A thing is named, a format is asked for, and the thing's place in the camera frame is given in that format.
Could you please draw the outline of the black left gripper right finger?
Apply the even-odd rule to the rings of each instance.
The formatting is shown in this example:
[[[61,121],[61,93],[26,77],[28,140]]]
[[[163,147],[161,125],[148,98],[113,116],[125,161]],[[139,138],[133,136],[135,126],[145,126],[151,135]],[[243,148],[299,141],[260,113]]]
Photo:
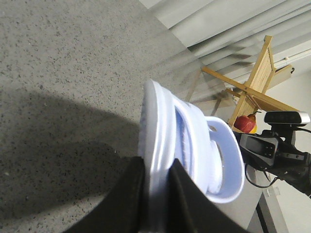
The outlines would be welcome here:
[[[175,159],[169,170],[168,233],[246,233],[217,208]]]

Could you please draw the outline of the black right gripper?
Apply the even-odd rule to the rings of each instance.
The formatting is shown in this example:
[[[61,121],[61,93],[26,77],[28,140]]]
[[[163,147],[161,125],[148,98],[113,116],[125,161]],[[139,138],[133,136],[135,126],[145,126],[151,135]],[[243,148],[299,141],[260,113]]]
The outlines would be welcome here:
[[[258,170],[273,168],[283,153],[295,153],[293,145],[270,135],[240,133],[239,147],[243,162]]]

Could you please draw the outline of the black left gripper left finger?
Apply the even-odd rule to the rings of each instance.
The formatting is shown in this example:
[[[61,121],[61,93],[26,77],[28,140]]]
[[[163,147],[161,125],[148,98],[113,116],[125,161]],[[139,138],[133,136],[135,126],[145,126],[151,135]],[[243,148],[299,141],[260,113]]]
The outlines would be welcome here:
[[[139,232],[144,175],[143,159],[133,157],[108,195],[91,212],[63,232]]]

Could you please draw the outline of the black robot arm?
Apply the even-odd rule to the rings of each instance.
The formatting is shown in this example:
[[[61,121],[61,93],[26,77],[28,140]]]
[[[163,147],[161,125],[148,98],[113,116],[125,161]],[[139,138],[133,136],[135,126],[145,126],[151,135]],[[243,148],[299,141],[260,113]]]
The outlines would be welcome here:
[[[247,165],[267,171],[298,191],[311,193],[311,155],[294,146],[294,132],[235,133]],[[137,233],[142,229],[145,166],[130,160],[108,196],[68,228],[69,233]],[[242,233],[243,228],[209,201],[178,161],[169,169],[167,233]]]

